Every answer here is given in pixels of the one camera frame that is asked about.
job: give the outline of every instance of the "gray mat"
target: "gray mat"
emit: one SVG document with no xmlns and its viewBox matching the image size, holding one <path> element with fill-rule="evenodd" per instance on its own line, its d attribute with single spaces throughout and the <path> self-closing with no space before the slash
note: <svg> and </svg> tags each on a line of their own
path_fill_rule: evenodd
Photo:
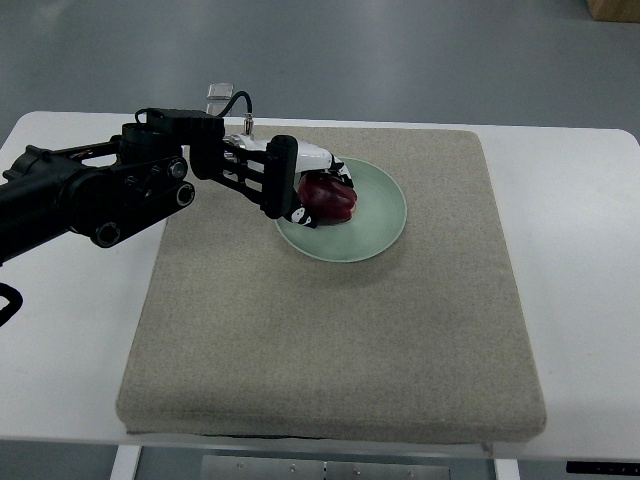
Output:
<svg viewBox="0 0 640 480">
<path fill-rule="evenodd" d="M 372 259 L 321 262 L 240 194 L 198 182 L 164 233 L 117 402 L 127 429 L 410 443 L 540 433 L 542 394 L 478 138 L 255 133 L 380 166 L 407 198 L 405 230 Z"/>
</svg>

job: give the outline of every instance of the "plate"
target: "plate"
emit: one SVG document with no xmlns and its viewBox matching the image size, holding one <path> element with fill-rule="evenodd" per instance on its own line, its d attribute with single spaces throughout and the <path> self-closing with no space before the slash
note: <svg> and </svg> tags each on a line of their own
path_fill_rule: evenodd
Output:
<svg viewBox="0 0 640 480">
<path fill-rule="evenodd" d="M 308 228 L 276 220 L 282 236 L 294 248 L 326 262 L 357 262 L 371 258 L 395 242 L 407 221 L 407 201 L 384 170 L 355 158 L 347 165 L 358 201 L 351 220 L 339 225 Z"/>
</svg>

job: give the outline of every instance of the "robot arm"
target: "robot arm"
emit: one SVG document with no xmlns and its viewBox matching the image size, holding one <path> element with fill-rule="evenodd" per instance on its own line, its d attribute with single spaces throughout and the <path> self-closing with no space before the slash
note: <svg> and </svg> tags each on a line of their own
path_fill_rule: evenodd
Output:
<svg viewBox="0 0 640 480">
<path fill-rule="evenodd" d="M 263 151 L 248 151 L 224 140 L 221 117 L 188 110 L 145 112 L 146 123 L 125 124 L 122 135 L 105 143 L 58 151 L 26 148 L 0 186 L 0 264 L 66 231 L 108 248 L 187 207 L 195 189 L 184 181 L 183 145 L 190 146 L 196 177 L 241 192 L 268 217 L 286 215 L 295 204 L 293 137 L 277 136 Z M 112 154 L 112 165 L 83 164 Z M 249 187 L 247 179 L 261 188 Z"/>
</svg>

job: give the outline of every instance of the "red apple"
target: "red apple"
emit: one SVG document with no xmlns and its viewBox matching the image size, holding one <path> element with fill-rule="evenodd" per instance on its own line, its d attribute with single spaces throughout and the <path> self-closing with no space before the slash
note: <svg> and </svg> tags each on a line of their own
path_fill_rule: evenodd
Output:
<svg viewBox="0 0 640 480">
<path fill-rule="evenodd" d="M 328 173 L 308 172 L 298 186 L 302 205 L 318 225 L 336 225 L 351 220 L 358 195 L 351 187 Z"/>
</svg>

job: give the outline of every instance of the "gray floor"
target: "gray floor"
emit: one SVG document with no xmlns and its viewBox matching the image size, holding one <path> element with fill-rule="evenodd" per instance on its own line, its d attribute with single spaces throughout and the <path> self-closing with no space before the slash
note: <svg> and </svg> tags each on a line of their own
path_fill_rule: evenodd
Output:
<svg viewBox="0 0 640 480">
<path fill-rule="evenodd" d="M 584 0 L 5 0 L 0 142 L 30 111 L 202 109 L 223 81 L 258 117 L 640 138 L 639 52 L 640 24 L 594 22 Z M 0 478 L 108 478 L 113 452 L 2 442 Z"/>
</svg>

